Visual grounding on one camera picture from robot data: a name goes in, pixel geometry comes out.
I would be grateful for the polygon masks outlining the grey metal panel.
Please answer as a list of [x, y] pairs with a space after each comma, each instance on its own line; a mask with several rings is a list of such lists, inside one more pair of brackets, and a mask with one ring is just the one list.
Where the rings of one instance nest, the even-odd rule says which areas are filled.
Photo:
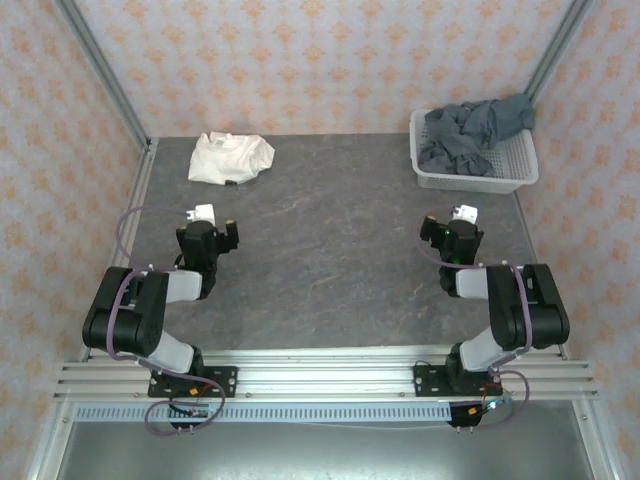
[[594, 480], [567, 419], [456, 433], [219, 424], [158, 438], [138, 424], [75, 425], [59, 480]]

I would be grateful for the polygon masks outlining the long aluminium base rail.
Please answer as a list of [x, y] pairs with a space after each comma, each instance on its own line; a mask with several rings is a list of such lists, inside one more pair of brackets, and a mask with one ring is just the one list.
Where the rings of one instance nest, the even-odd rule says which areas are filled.
[[[238, 402], [383, 402], [415, 399], [413, 366], [439, 365], [447, 345], [206, 351], [207, 365], [235, 366]], [[599, 395], [593, 369], [558, 347], [533, 350], [503, 370], [518, 400], [578, 400]], [[148, 370], [93, 351], [63, 365], [54, 396], [75, 401], [145, 401]]]

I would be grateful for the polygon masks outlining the grey t-shirt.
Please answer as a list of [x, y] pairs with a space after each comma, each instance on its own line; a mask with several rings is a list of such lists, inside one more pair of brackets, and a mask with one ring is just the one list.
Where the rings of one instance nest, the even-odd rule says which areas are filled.
[[494, 177], [494, 167], [482, 155], [535, 124], [528, 96], [448, 104], [424, 115], [428, 130], [417, 164], [431, 174]]

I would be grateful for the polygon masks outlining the white t-shirt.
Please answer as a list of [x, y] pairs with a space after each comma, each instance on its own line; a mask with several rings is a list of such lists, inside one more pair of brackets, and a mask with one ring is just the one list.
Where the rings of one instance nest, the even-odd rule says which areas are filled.
[[275, 149], [259, 135], [203, 133], [192, 152], [188, 180], [214, 185], [243, 184], [272, 167]]

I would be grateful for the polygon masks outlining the aluminium frame leg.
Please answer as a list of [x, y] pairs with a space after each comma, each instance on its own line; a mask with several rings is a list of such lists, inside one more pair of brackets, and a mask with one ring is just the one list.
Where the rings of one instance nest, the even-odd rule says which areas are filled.
[[604, 402], [581, 399], [572, 405], [594, 480], [627, 480]]
[[43, 425], [27, 480], [57, 480], [75, 421], [73, 401], [55, 402]]

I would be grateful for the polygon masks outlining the white perforated plastic basket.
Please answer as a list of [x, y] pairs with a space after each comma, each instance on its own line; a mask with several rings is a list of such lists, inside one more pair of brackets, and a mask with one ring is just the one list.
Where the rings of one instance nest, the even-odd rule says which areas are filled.
[[533, 185], [538, 181], [538, 160], [529, 130], [499, 142], [494, 149], [482, 150], [482, 156], [494, 168], [494, 177], [432, 174], [421, 170], [418, 157], [422, 147], [429, 140], [428, 128], [425, 125], [425, 115], [429, 112], [430, 109], [414, 110], [409, 121], [410, 158], [419, 187], [510, 194], [522, 186]]

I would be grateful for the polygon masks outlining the aluminium table side rail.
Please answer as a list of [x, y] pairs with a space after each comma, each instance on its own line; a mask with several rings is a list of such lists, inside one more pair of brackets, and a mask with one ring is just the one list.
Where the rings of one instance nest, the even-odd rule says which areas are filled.
[[[523, 204], [522, 204], [522, 202], [521, 202], [521, 200], [520, 200], [520, 198], [518, 196], [518, 192], [515, 192], [513, 194], [513, 197], [514, 197], [514, 201], [515, 201], [515, 204], [516, 204], [516, 207], [517, 207], [517, 211], [518, 211], [518, 215], [519, 215], [520, 221], [521, 221], [523, 229], [524, 229], [524, 234], [525, 234], [525, 237], [526, 237], [526, 243], [528, 245], [528, 249], [530, 250], [530, 253], [532, 255], [532, 258], [533, 258], [534, 262], [538, 263], [539, 260], [538, 260], [538, 257], [537, 257], [537, 253], [536, 253], [536, 250], [535, 250], [535, 247], [534, 247], [534, 244], [533, 244], [533, 240], [532, 240], [529, 228], [528, 228], [528, 224], [527, 224], [527, 221], [526, 221], [526, 215], [525, 215], [525, 211], [524, 211], [524, 208], [523, 208]], [[568, 351], [568, 349], [567, 349], [565, 344], [559, 345], [558, 346], [558, 351], [559, 351], [559, 356], [561, 357], [561, 359], [563, 361], [568, 361], [568, 360], [571, 359], [570, 352]]]
[[[126, 210], [138, 207], [144, 204], [148, 183], [150, 180], [157, 148], [159, 144], [158, 137], [152, 137], [148, 147], [144, 150], [141, 157], [141, 164], [137, 171], [134, 186], [131, 191], [129, 203], [125, 207]], [[132, 251], [135, 236], [138, 229], [141, 213], [135, 212], [127, 217], [121, 228], [123, 234], [122, 243], [128, 252]], [[109, 266], [126, 267], [129, 264], [128, 258], [120, 252], [118, 247], [114, 248]]]

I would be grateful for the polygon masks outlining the aluminium corner post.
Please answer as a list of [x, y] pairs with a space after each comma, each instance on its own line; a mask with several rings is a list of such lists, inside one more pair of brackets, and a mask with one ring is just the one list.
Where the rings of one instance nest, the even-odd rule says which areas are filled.
[[532, 104], [541, 99], [548, 81], [593, 2], [594, 0], [571, 0], [524, 90]]
[[115, 105], [134, 142], [146, 150], [151, 142], [124, 88], [100, 47], [76, 0], [53, 0], [80, 44], [84, 55]]

